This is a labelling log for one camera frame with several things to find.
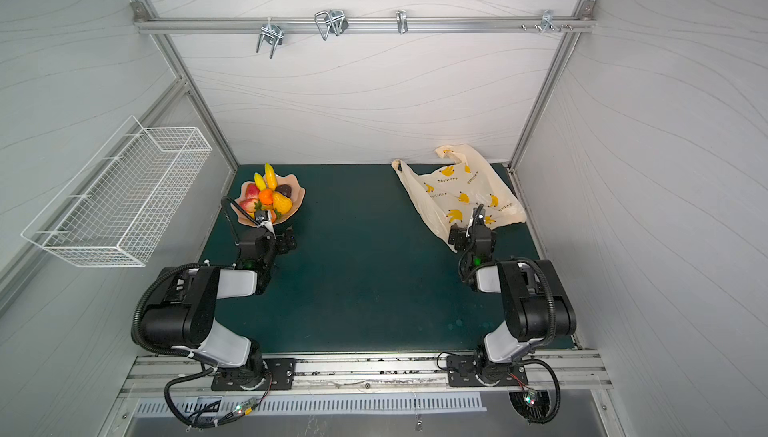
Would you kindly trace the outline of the banana print plastic bag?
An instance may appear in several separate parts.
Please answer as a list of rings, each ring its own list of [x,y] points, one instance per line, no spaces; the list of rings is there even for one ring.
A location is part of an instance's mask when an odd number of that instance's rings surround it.
[[[474,148],[446,145],[435,153],[449,164],[430,174],[418,175],[402,160],[393,161],[391,167],[423,222],[444,243],[449,242],[452,227],[468,227],[478,206],[491,229],[527,221],[511,189]]]

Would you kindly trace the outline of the dark purple fruit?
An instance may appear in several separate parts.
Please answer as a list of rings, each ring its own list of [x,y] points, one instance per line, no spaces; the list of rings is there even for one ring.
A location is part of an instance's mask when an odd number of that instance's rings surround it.
[[[288,199],[292,197],[292,188],[290,185],[287,185],[287,184],[278,185],[275,189],[275,192]]]

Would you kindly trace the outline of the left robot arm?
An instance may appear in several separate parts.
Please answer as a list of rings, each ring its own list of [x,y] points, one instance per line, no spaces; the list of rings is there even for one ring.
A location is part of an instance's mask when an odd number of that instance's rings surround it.
[[[260,345],[216,320],[223,300],[262,295],[276,257],[297,248],[291,228],[250,228],[232,267],[164,268],[140,298],[131,323],[135,344],[153,354],[186,357],[219,372],[228,385],[253,389],[268,378]]]

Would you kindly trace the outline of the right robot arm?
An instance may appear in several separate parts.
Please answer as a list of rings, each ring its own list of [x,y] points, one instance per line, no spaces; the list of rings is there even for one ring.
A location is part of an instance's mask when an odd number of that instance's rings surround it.
[[[495,233],[454,226],[448,243],[459,253],[458,275],[475,292],[501,299],[503,320],[471,355],[446,358],[452,387],[529,387],[524,362],[536,349],[575,333],[575,311],[549,260],[493,256]]]

